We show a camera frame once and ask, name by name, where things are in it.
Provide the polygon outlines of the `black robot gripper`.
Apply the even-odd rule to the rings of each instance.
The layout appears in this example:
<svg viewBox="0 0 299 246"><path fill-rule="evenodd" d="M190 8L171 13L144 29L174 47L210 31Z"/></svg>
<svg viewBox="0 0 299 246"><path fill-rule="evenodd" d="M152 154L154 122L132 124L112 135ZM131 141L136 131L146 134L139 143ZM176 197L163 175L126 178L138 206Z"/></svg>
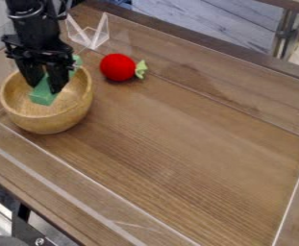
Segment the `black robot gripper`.
<svg viewBox="0 0 299 246"><path fill-rule="evenodd" d="M67 16L56 12L11 12L15 33L1 36L7 57L29 86L44 78L47 67L49 92L59 93L70 81L74 48L60 39L59 21Z"/></svg>

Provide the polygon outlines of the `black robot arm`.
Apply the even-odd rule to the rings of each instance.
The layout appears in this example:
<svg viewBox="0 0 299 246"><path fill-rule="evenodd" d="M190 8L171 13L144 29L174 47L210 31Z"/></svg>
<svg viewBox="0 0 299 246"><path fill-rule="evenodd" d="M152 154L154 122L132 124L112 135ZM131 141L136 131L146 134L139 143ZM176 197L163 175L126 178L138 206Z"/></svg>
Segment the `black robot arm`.
<svg viewBox="0 0 299 246"><path fill-rule="evenodd" d="M15 33L3 35L5 54L29 86L48 76L49 92L59 93L70 82L74 69L74 48L60 39L58 13L52 0L5 0Z"/></svg>

